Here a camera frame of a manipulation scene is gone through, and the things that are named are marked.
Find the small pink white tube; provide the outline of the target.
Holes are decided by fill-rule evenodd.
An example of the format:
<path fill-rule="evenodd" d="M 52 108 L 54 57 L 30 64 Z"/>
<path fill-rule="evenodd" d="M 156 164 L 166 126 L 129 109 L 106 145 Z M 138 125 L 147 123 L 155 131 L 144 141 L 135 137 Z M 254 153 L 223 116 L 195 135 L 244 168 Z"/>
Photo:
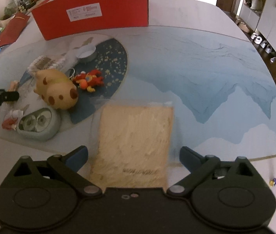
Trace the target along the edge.
<path fill-rule="evenodd" d="M 10 110 L 4 117 L 2 128 L 5 130 L 16 130 L 18 121 L 23 117 L 23 110 Z"/>

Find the tan spotted plush toy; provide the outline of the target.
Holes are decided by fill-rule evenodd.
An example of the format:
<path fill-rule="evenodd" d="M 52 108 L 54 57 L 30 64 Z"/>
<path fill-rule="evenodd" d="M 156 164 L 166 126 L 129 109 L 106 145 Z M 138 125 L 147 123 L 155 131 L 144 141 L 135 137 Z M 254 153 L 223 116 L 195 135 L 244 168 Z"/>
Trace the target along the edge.
<path fill-rule="evenodd" d="M 34 92 L 53 109 L 68 110 L 76 105 L 78 92 L 73 82 L 56 69 L 39 70 L 35 73 Z"/>

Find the grey tape dispenser case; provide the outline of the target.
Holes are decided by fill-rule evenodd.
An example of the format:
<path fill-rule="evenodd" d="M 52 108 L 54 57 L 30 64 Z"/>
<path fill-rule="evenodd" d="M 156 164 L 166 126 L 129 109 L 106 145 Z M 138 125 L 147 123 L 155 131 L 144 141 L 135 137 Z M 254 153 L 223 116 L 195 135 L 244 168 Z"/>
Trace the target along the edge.
<path fill-rule="evenodd" d="M 47 141 L 60 129 L 61 116 L 47 107 L 23 116 L 16 128 L 18 134 L 37 141 Z"/>

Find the cotton swab pack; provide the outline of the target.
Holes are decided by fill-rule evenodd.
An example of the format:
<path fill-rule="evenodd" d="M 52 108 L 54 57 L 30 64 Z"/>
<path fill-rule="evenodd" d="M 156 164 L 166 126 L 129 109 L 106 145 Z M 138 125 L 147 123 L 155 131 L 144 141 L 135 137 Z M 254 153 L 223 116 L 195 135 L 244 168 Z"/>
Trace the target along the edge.
<path fill-rule="evenodd" d="M 65 57 L 63 56 L 39 56 L 28 66 L 27 72 L 34 77 L 35 74 L 40 70 L 60 70 L 63 67 L 64 62 Z"/>

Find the dark red paper bag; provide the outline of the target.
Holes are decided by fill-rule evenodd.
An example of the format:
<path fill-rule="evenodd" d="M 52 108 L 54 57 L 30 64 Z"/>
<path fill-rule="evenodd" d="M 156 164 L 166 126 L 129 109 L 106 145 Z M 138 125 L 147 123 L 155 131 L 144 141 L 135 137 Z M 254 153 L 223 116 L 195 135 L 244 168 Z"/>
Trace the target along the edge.
<path fill-rule="evenodd" d="M 30 16 L 18 12 L 0 34 L 0 47 L 14 43 L 26 27 Z"/>

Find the small round white tin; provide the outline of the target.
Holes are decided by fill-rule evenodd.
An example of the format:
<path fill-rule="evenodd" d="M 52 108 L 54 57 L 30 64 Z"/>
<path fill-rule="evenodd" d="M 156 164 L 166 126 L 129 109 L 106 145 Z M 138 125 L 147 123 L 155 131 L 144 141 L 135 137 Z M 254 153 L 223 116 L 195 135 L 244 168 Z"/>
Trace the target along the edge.
<path fill-rule="evenodd" d="M 79 62 L 90 62 L 97 56 L 96 46 L 92 44 L 84 45 L 78 49 L 76 58 Z"/>

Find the red cardboard box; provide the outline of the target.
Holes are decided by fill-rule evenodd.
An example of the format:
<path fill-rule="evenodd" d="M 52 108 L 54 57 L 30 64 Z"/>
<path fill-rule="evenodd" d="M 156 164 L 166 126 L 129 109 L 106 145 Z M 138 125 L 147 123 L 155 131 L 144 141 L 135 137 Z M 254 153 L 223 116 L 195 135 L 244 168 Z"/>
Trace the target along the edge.
<path fill-rule="evenodd" d="M 148 0 L 52 0 L 32 11 L 45 40 L 76 33 L 148 26 Z"/>

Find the red dragon keychain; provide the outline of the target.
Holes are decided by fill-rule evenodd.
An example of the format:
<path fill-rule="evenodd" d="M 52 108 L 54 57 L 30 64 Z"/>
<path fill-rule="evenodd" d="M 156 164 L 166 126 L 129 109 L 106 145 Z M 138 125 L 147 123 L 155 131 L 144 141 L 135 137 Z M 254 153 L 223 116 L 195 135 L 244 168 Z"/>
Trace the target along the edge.
<path fill-rule="evenodd" d="M 81 90 L 86 90 L 90 93 L 95 92 L 96 87 L 104 86 L 102 73 L 97 69 L 91 70 L 90 72 L 82 71 L 79 74 L 75 74 L 75 71 L 73 71 L 69 78 Z"/>

